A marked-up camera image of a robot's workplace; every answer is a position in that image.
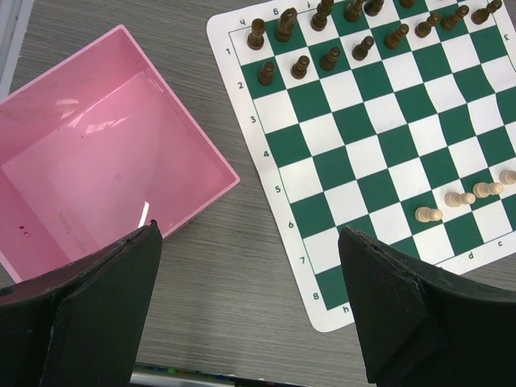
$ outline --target chess piece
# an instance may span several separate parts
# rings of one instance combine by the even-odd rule
[[[419,207],[415,213],[416,220],[421,223],[438,222],[443,218],[443,212],[429,207]]]
[[[298,12],[295,8],[289,8],[285,10],[280,16],[280,19],[277,22],[276,29],[276,40],[278,42],[288,42],[290,37],[292,36],[292,31],[294,27],[296,27],[296,22],[298,20]]]
[[[511,170],[501,171],[500,182],[503,185],[510,185],[516,183],[516,172]]]
[[[501,183],[476,183],[473,186],[473,193],[477,198],[487,198],[489,195],[499,195],[503,192]]]
[[[475,195],[472,193],[450,192],[444,197],[444,202],[448,207],[459,207],[466,204],[473,204],[476,201]]]
[[[432,31],[432,27],[437,25],[437,23],[439,22],[440,19],[441,19],[441,14],[439,14],[437,12],[428,16],[428,19],[425,22],[421,22],[416,27],[416,36],[418,38],[427,37]]]
[[[364,6],[364,12],[369,16],[376,16],[384,6],[384,0],[368,0]]]
[[[355,48],[353,48],[353,58],[355,58],[355,60],[364,60],[373,45],[374,38],[372,36],[366,36],[360,44],[357,44]]]
[[[332,47],[330,51],[321,59],[319,64],[321,65],[321,69],[324,71],[331,71],[337,65],[337,60],[340,57],[340,48]]]
[[[402,24],[400,27],[398,27],[396,29],[395,32],[387,35],[387,37],[385,38],[385,42],[384,42],[385,46],[389,50],[394,50],[395,48],[397,48],[397,46],[399,46],[402,39],[405,38],[406,34],[408,34],[408,33],[409,33],[409,26],[406,24]]]
[[[306,55],[301,55],[294,66],[292,66],[292,70],[290,73],[296,79],[302,79],[306,75],[306,71],[308,69],[308,65],[310,64],[310,58]]]
[[[317,12],[312,17],[310,25],[315,31],[322,31],[328,23],[328,16],[331,15],[333,0],[321,0],[317,6]]]
[[[492,0],[486,8],[480,8],[476,10],[471,15],[471,20],[475,24],[482,24],[489,19],[489,15],[495,13],[497,10],[501,8],[501,0]]]
[[[364,4],[364,0],[353,0],[349,3],[344,11],[344,18],[350,23],[358,20],[362,11],[362,4]]]
[[[269,86],[274,81],[274,63],[265,62],[264,67],[258,74],[258,82],[263,86]]]
[[[464,19],[464,16],[466,16],[469,13],[469,7],[466,5],[460,6],[455,10],[455,12],[446,18],[443,18],[441,20],[441,27],[446,30],[450,31],[453,28],[457,26],[457,23]]]
[[[251,33],[248,36],[248,46],[253,50],[259,50],[264,46],[265,22],[262,19],[254,19],[251,23]]]

